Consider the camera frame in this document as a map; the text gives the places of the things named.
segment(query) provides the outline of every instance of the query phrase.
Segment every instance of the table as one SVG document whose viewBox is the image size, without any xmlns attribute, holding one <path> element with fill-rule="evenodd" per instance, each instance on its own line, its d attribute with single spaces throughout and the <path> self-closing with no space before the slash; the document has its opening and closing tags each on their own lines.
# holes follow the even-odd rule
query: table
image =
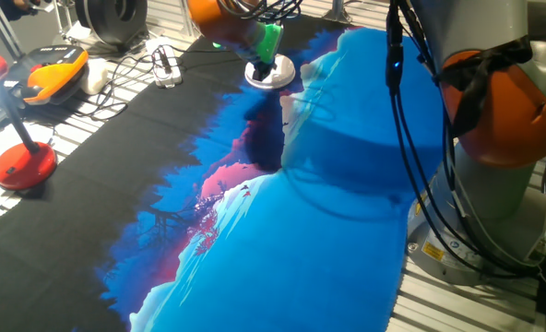
<svg viewBox="0 0 546 332">
<path fill-rule="evenodd" d="M 330 1 L 305 0 L 303 13 L 321 17 L 330 4 Z M 194 41 L 194 38 L 181 33 L 184 22 L 178 6 L 161 1 L 149 1 L 148 5 L 150 27 L 163 29 L 164 35 L 181 48 L 188 47 Z M 387 12 L 384 3 L 370 1 L 353 4 L 348 7 L 348 12 L 353 24 L 379 30 L 384 28 Z M 110 60 L 110 74 L 115 66 L 116 59 Z M 135 70 L 130 77 L 139 73 Z M 152 75 L 145 75 L 119 88 L 115 99 L 131 101 L 152 81 Z M 68 115 L 72 110 L 90 112 L 95 106 L 94 97 L 73 98 L 62 106 L 60 112 L 65 114 L 42 112 L 42 119 L 46 116 L 65 118 L 62 124 L 55 127 L 55 133 L 51 128 L 37 124 L 29 124 L 28 129 L 36 139 L 51 140 L 62 162 L 103 125 Z M 18 136 L 10 126 L 0 132 L 0 153 L 16 143 Z M 539 185 L 542 169 L 540 163 L 531 181 L 533 186 Z M 11 209 L 19 199 L 14 193 L 0 189 L 0 215 Z M 530 280 L 497 282 L 473 288 L 447 285 L 428 276 L 407 258 L 403 262 L 401 285 L 388 331 L 546 331 L 546 317 L 535 312 L 537 287 L 537 283 Z"/>
</svg>

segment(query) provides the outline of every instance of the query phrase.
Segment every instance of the power adapter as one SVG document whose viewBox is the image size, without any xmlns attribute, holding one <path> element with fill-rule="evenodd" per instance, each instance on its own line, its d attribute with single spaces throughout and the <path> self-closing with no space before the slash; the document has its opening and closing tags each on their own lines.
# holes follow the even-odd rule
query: power adapter
<svg viewBox="0 0 546 332">
<path fill-rule="evenodd" d="M 146 41 L 146 51 L 152 57 L 154 81 L 159 88 L 172 88 L 183 81 L 174 50 L 169 46 L 171 43 L 166 37 Z"/>
</svg>

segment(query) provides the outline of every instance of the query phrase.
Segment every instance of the red lamp base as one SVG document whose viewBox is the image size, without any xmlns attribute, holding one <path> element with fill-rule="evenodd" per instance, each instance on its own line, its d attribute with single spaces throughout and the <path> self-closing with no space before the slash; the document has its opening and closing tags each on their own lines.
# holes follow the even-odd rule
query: red lamp base
<svg viewBox="0 0 546 332">
<path fill-rule="evenodd" d="M 18 144 L 0 156 L 0 186 L 7 190 L 25 190 L 47 180 L 57 166 L 55 151 L 47 144 L 31 154 Z"/>
</svg>

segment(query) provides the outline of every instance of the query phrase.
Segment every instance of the yellow sticker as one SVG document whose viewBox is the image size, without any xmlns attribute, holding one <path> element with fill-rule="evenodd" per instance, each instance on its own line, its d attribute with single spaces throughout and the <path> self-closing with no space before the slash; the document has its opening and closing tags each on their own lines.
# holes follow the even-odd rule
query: yellow sticker
<svg viewBox="0 0 546 332">
<path fill-rule="evenodd" d="M 427 193 L 423 193 L 421 195 L 421 200 L 422 200 L 422 203 L 424 204 L 424 201 L 425 199 L 427 199 Z M 416 207 L 416 210 L 414 211 L 414 216 L 418 216 L 419 213 L 421 213 L 421 202 L 417 203 L 417 207 Z"/>
<path fill-rule="evenodd" d="M 431 243 L 426 242 L 422 248 L 423 252 L 432 258 L 441 262 L 443 258 L 444 251 L 432 245 Z"/>
</svg>

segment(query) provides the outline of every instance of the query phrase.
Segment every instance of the desk lamp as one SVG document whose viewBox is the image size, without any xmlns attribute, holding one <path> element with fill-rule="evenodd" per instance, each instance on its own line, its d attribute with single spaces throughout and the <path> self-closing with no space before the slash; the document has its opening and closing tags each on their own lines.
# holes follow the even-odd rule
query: desk lamp
<svg viewBox="0 0 546 332">
<path fill-rule="evenodd" d="M 0 56 L 0 106 L 23 142 L 0 156 L 0 186 L 7 190 L 25 190 L 50 177 L 57 161 L 52 147 L 34 142 L 21 122 L 17 107 L 3 86 L 2 78 L 7 73 L 6 61 Z"/>
</svg>

